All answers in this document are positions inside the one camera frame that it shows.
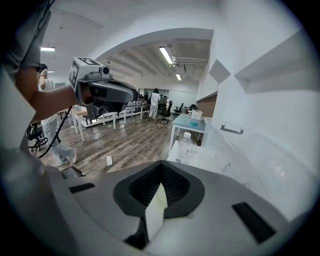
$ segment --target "power cord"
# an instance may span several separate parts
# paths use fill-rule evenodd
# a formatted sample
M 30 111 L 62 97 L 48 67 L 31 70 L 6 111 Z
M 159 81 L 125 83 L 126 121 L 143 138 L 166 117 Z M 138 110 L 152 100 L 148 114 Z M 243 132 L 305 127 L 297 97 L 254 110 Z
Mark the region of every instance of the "power cord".
M 148 162 L 147 159 L 146 159 L 144 156 L 138 155 L 136 152 L 133 152 L 133 151 L 130 151 L 130 152 L 124 153 L 124 154 L 109 155 L 109 157 L 119 157 L 119 156 L 124 156 L 124 155 L 130 154 L 130 153 L 134 153 L 134 154 L 136 154 L 138 157 L 144 158 L 146 163 Z
M 55 140 L 57 139 L 57 137 L 58 137 L 58 135 L 59 135 L 59 132 L 60 132 L 60 130 L 61 130 L 61 128 L 62 128 L 62 125 L 64 124 L 65 120 L 67 119 L 71 108 L 72 108 L 72 106 L 69 107 L 68 111 L 66 112 L 66 114 L 65 114 L 65 116 L 64 116 L 64 118 L 63 118 L 63 120 L 62 120 L 62 122 L 61 122 L 61 124 L 60 124 L 60 126 L 59 126 L 58 131 L 55 133 L 55 136 L 54 136 L 53 140 L 51 141 L 51 143 L 50 143 L 50 145 L 48 146 L 48 148 L 46 149 L 46 151 L 45 151 L 42 155 L 40 155 L 40 156 L 38 157 L 39 159 L 42 158 L 43 156 L 45 156 L 45 155 L 49 152 L 51 146 L 53 145 L 53 143 L 54 143 Z M 36 145 L 34 145 L 34 146 L 29 146 L 29 149 L 34 149 L 34 148 L 35 148 L 34 155 L 36 155 L 36 154 L 37 154 L 37 149 L 38 149 L 39 147 L 43 146 L 44 144 L 46 144 L 47 142 L 48 142 L 48 138 L 47 138 L 47 137 L 44 137 L 43 139 L 41 139 L 41 140 L 38 142 L 38 144 L 36 144 Z

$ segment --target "ceiling light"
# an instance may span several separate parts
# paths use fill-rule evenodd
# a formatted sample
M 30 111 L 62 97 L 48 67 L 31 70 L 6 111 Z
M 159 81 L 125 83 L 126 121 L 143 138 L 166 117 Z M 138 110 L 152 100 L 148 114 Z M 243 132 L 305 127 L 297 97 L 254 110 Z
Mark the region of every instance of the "ceiling light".
M 172 60 L 166 50 L 166 47 L 162 46 L 162 47 L 159 47 L 160 51 L 162 52 L 163 56 L 165 57 L 166 61 L 169 63 L 169 64 L 172 64 Z
M 41 51 L 54 52 L 55 48 L 54 47 L 41 47 Z

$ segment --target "wooden floor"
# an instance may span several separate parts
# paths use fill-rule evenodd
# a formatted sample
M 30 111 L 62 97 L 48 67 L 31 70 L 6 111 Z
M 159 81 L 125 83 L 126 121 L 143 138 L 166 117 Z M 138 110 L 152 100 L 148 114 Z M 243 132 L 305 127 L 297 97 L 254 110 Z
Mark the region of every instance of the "wooden floor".
M 172 131 L 172 121 L 177 115 L 172 114 L 170 123 L 159 123 L 140 119 L 140 115 L 127 117 L 126 124 L 123 120 L 99 125 L 88 129 L 83 128 L 85 142 L 82 142 L 80 134 L 75 133 L 72 119 L 68 117 L 60 131 L 61 143 L 76 148 L 78 161 L 74 165 L 86 175 L 98 172 L 106 173 L 129 168 L 145 163 L 146 160 L 134 153 L 115 156 L 134 151 L 140 156 L 146 157 L 147 161 L 166 160 L 168 157 L 169 142 Z M 107 156 L 113 156 L 113 165 L 107 166 Z M 49 151 L 41 161 L 45 165 L 56 166 L 57 158 Z M 59 169 L 70 167 L 64 164 Z

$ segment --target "jeans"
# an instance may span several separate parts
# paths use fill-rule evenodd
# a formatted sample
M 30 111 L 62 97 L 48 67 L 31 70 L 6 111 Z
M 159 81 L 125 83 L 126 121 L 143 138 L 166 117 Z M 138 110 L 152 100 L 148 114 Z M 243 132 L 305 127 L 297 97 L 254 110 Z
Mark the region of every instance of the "jeans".
M 150 113 L 149 113 L 149 117 L 156 119 L 157 117 L 157 111 L 158 111 L 158 105 L 150 105 Z
M 56 118 L 53 121 L 42 125 L 44 137 L 48 138 L 48 142 L 46 143 L 48 147 L 56 135 L 57 124 L 58 124 L 58 119 Z M 55 154 L 55 156 L 62 163 L 65 163 L 66 161 L 68 161 L 67 158 L 73 158 L 75 153 L 72 147 L 68 147 L 66 145 L 60 144 L 58 142 L 58 139 L 55 139 L 50 150 Z

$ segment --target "plastic bottle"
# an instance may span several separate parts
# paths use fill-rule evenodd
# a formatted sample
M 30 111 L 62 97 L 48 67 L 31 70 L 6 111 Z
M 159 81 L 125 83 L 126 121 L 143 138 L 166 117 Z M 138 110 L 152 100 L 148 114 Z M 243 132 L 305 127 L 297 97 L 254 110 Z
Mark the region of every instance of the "plastic bottle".
M 179 144 L 179 158 L 190 159 L 193 143 L 191 141 L 191 133 L 185 132 L 183 138 L 178 142 Z

